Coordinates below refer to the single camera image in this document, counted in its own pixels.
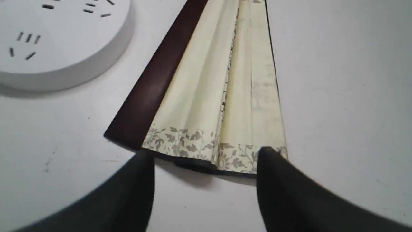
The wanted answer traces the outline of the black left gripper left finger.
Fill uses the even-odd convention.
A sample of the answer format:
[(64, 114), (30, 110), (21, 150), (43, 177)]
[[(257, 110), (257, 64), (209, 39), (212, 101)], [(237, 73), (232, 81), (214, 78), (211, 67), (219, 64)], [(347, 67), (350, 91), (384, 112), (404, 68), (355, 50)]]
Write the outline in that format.
[(112, 177), (68, 207), (19, 232), (145, 232), (155, 196), (155, 159), (139, 151)]

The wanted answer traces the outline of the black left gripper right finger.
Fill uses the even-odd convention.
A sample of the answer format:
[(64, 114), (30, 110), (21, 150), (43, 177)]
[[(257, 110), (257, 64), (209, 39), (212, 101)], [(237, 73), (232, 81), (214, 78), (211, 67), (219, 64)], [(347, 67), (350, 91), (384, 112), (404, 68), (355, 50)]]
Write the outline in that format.
[(411, 231), (328, 191), (272, 147), (258, 152), (257, 198), (268, 232)]

